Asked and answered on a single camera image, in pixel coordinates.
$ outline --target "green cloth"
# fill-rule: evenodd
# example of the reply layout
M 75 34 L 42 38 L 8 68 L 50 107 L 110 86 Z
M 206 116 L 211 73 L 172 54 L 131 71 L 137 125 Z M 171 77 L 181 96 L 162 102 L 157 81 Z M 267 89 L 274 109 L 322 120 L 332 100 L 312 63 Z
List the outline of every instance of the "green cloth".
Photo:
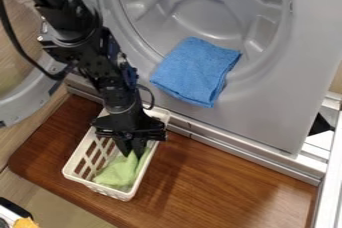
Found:
M 151 149 L 146 147 L 140 161 L 133 151 L 127 158 L 123 155 L 116 157 L 95 176 L 93 181 L 115 189 L 132 186 L 150 152 Z

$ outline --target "black cable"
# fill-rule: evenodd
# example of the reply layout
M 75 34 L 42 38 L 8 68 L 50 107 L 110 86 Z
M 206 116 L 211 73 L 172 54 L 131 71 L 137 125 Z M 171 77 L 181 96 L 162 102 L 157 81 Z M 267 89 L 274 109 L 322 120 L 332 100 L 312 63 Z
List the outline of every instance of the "black cable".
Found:
M 56 73 L 56 74 L 51 74 L 48 71 L 46 71 L 42 66 L 40 66 L 35 60 L 33 60 L 30 56 L 26 54 L 22 46 L 20 45 L 14 30 L 12 28 L 11 22 L 8 18 L 6 8 L 5 8 L 5 3 L 4 0 L 0 0 L 0 20 L 2 22 L 2 25 L 5 29 L 5 32 L 8 36 L 8 38 L 11 40 L 14 48 L 18 51 L 18 53 L 30 64 L 32 64 L 34 67 L 36 67 L 39 71 L 44 73 L 48 78 L 52 80 L 63 80 L 66 76 L 66 71 L 69 70 L 68 67 L 66 67 L 63 71 Z
M 153 95 L 152 91 L 151 91 L 148 87 L 145 87 L 145 86 L 143 86 L 143 85 L 141 85 L 141 84 L 137 84 L 137 88 L 138 88 L 138 89 L 142 89 L 142 90 L 147 91 L 148 93 L 150 93 L 150 95 L 151 95 L 151 103 L 150 103 L 150 106 L 149 106 L 148 108 L 145 108 L 145 107 L 144 107 L 144 109 L 145 109 L 145 110 L 152 110 L 153 107 L 154 107 L 154 102 L 155 102 L 154 95 Z

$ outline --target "white basket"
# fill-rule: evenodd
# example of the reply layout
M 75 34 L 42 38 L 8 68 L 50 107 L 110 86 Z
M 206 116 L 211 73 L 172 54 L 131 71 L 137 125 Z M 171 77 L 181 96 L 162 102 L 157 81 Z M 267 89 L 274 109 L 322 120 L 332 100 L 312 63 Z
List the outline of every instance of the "white basket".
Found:
M 153 108 L 153 110 L 145 112 L 151 117 L 160 119 L 165 123 L 165 126 L 169 122 L 170 113 L 166 110 Z M 102 110 L 99 116 L 105 115 L 107 115 L 106 110 Z M 147 147 L 151 148 L 151 152 L 133 186 L 122 190 L 116 190 L 92 182 L 96 172 L 98 172 L 102 167 L 105 167 L 117 156 L 120 156 L 121 152 L 115 146 L 115 142 L 112 139 L 98 138 L 95 135 L 95 128 L 91 127 L 68 162 L 65 164 L 62 173 L 65 178 L 84 184 L 94 192 L 98 192 L 118 200 L 129 201 L 136 194 L 158 144 L 159 142 L 157 141 L 147 142 Z

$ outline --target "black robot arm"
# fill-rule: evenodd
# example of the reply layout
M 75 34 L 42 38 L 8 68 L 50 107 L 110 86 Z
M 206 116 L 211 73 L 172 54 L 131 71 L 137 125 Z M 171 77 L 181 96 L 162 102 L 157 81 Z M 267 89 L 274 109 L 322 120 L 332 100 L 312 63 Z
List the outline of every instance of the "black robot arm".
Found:
M 83 0 L 34 0 L 42 15 L 38 40 L 55 60 L 77 67 L 103 98 L 109 115 L 92 122 L 99 136 L 111 137 L 127 156 L 140 158 L 148 140 L 165 140 L 165 125 L 147 116 L 131 67 L 96 9 Z

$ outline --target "blue cloth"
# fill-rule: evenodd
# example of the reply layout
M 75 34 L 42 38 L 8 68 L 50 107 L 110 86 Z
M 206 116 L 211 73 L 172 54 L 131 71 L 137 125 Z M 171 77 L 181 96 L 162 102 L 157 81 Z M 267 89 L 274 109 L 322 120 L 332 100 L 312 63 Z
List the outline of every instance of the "blue cloth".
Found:
M 210 108 L 240 56 L 239 51 L 190 37 L 165 57 L 150 82 L 178 99 Z

